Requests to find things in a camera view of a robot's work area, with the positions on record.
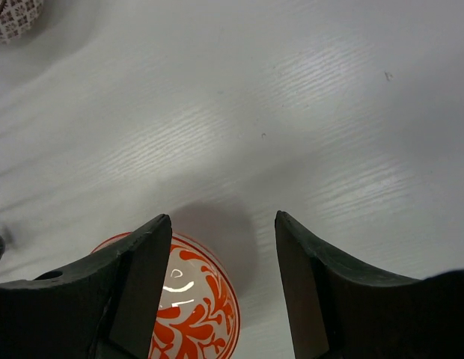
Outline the orange floral bowl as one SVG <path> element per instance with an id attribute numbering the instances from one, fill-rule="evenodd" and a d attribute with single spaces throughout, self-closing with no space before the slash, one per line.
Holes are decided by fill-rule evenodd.
<path id="1" fill-rule="evenodd" d="M 224 266 L 200 242 L 173 233 L 150 358 L 231 358 L 239 302 Z"/>

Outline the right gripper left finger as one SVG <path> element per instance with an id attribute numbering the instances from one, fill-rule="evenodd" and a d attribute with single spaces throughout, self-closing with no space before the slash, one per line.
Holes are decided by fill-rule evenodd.
<path id="1" fill-rule="evenodd" d="M 162 214 L 34 280 L 0 283 L 0 358 L 147 358 L 171 236 Z"/>

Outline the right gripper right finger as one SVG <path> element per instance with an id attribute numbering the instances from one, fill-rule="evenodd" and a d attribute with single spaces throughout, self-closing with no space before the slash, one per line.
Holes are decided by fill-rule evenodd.
<path id="1" fill-rule="evenodd" d="M 379 269 L 282 211 L 275 238 L 296 358 L 464 358 L 464 269 Z"/>

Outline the patterned grey bowl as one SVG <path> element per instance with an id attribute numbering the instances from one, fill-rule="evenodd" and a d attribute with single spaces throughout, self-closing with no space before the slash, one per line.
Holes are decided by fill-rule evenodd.
<path id="1" fill-rule="evenodd" d="M 44 0 L 0 1 L 0 45 L 28 32 L 43 12 Z"/>

